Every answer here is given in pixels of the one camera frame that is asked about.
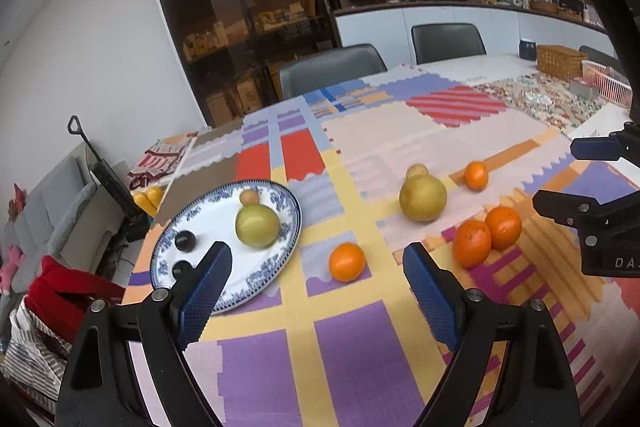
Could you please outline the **small mandarin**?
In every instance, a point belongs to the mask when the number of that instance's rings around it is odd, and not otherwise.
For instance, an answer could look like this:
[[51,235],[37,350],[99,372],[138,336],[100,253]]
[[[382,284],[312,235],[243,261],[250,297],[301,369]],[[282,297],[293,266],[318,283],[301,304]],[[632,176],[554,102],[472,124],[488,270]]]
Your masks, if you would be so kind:
[[488,185],[489,171],[483,161],[471,161],[464,169],[463,178],[470,190],[484,191]]

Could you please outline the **grey chair right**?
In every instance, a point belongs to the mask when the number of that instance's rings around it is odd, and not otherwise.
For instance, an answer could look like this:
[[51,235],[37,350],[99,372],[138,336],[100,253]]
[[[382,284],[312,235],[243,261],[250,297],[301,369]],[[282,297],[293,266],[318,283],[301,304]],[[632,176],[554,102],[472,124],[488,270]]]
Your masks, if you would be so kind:
[[486,54],[480,32],[469,23],[413,26],[411,38],[418,65]]

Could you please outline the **colourful patchwork tablecloth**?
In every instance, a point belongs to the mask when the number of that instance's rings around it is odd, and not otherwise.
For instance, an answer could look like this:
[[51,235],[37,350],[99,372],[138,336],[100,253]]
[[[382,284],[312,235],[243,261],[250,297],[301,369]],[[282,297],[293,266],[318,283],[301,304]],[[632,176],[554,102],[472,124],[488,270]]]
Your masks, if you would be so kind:
[[[569,135],[475,89],[523,75],[475,61],[471,72],[398,66],[366,79],[281,102],[200,132],[170,182],[130,282],[127,303],[152,291],[157,239],[186,205],[221,185],[265,179],[288,187],[303,228],[288,263],[259,295],[213,317],[186,356],[228,426],[408,426],[450,360],[432,336],[402,273],[422,243],[465,286],[499,303],[532,298],[548,307],[574,375],[582,418],[596,423],[639,360],[639,285],[585,277],[574,232],[534,213],[539,190],[608,202],[637,190],[625,161],[576,160],[570,141],[623,124],[606,104]],[[484,191],[463,178],[471,161],[489,171]],[[409,220],[402,184],[430,174],[448,195],[432,222]],[[492,248],[471,269],[452,241],[466,220],[498,206],[521,217],[518,241]],[[341,283],[329,257],[341,243],[366,256],[357,280]]]

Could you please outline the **small tan round fruit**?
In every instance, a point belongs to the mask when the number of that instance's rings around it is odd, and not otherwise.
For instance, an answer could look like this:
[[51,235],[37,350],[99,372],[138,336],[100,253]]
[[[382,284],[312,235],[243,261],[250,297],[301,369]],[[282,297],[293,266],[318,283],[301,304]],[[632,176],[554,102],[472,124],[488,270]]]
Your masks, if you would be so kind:
[[240,202],[243,206],[257,205],[260,201],[259,192],[252,188],[243,190],[240,194]]

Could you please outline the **black upright vacuum cleaner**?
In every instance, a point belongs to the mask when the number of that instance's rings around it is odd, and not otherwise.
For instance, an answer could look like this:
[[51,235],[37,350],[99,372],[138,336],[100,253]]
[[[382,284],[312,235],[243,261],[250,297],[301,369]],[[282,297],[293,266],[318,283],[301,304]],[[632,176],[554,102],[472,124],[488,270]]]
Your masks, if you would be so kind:
[[119,179],[111,165],[100,156],[90,143],[77,115],[70,116],[70,120],[67,123],[67,132],[71,135],[80,136],[82,141],[85,142],[91,153],[91,159],[89,160],[90,171],[125,213],[127,218],[125,237],[127,241],[132,243],[144,239],[150,227],[149,216],[134,202],[126,185],[122,183],[122,180]]

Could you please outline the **striped folded cloth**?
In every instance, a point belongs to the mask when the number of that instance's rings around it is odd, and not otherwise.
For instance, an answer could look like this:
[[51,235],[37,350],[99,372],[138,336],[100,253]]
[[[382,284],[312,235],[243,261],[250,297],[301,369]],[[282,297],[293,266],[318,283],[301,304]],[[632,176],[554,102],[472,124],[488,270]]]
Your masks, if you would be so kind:
[[174,173],[187,147],[186,144],[157,143],[148,148],[137,165],[127,173],[129,190],[145,188]]

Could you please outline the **dark blue mug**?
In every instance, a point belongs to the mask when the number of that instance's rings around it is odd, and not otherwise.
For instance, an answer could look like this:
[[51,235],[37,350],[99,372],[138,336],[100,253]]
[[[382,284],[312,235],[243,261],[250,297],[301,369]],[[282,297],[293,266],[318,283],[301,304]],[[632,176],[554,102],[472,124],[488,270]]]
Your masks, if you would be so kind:
[[529,62],[537,61],[537,43],[530,39],[521,39],[518,44],[518,56]]

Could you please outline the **yellow brown pear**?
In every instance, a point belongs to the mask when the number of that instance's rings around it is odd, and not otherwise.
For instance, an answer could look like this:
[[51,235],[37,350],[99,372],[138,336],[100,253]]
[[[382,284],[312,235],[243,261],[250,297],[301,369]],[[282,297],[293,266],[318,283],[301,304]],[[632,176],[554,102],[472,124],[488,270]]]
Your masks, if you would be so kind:
[[432,222],[445,210],[447,190],[442,181],[424,174],[407,179],[399,192],[402,213],[414,222]]

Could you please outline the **red garment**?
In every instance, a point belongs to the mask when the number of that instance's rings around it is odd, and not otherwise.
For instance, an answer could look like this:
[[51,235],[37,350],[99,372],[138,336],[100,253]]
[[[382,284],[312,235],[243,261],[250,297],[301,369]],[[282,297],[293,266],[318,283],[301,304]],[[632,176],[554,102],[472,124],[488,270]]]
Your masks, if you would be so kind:
[[51,256],[44,256],[40,274],[29,286],[25,306],[72,343],[93,300],[120,303],[125,289],[92,273],[66,268]]

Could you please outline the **pink plush toy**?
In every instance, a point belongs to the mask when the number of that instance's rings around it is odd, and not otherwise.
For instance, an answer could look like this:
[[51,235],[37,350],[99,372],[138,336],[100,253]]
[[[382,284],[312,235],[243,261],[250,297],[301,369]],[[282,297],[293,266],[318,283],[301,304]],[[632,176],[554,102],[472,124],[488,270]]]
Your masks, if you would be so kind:
[[14,275],[25,260],[20,247],[12,245],[8,248],[8,260],[3,263],[0,272],[0,289],[2,294],[9,295]]

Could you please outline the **blue white porcelain plate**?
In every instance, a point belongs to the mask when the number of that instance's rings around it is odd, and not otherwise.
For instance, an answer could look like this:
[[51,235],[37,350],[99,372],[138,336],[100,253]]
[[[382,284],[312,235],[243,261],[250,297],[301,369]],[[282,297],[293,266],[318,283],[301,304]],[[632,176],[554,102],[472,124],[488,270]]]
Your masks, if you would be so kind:
[[[240,194],[247,188],[258,191],[259,202],[280,219],[279,235],[266,248],[248,247],[235,233],[235,218],[242,208]],[[302,207],[279,183],[253,179],[217,187],[186,205],[160,233],[150,261],[151,284],[154,288],[171,287],[175,284],[171,268],[176,262],[186,260],[197,265],[213,243],[224,242],[231,251],[231,272],[213,314],[226,313],[259,295],[276,279],[292,257],[302,228]],[[178,251],[174,244],[182,230],[194,233],[198,241],[190,253]]]

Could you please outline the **large orange mandarin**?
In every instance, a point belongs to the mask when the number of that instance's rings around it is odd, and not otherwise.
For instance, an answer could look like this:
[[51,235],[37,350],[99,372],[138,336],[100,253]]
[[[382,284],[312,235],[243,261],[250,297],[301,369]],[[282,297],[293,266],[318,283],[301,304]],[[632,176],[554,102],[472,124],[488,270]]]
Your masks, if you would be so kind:
[[458,226],[452,241],[454,260],[464,269],[481,265],[491,251],[490,228],[484,221],[466,220]]

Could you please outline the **grey sofa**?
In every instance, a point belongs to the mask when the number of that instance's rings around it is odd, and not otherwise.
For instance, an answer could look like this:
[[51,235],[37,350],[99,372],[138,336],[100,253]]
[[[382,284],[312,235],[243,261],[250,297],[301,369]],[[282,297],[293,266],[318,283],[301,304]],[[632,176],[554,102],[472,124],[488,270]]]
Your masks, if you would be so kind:
[[9,259],[12,247],[22,253],[10,291],[27,291],[46,256],[70,269],[94,273],[99,268],[125,213],[93,178],[95,162],[88,147],[78,145],[27,194],[15,220],[4,224],[2,259]]

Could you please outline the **green pear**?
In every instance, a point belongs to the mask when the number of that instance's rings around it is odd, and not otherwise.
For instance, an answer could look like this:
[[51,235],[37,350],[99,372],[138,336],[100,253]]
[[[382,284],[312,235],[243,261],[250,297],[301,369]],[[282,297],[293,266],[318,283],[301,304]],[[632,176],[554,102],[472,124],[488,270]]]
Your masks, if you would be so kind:
[[277,239],[279,232],[277,213],[262,204],[244,206],[235,218],[236,236],[248,247],[266,248]]

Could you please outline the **dark plum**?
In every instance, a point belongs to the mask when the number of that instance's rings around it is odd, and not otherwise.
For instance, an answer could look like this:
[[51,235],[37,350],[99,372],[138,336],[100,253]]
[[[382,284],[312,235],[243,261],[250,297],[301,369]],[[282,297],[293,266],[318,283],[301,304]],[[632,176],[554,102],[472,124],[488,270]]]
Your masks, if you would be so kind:
[[172,277],[176,282],[185,279],[192,271],[193,267],[191,263],[186,260],[180,260],[176,262],[171,268]]
[[188,230],[178,232],[174,238],[174,244],[178,251],[182,253],[190,253],[196,246],[198,241],[194,233]]

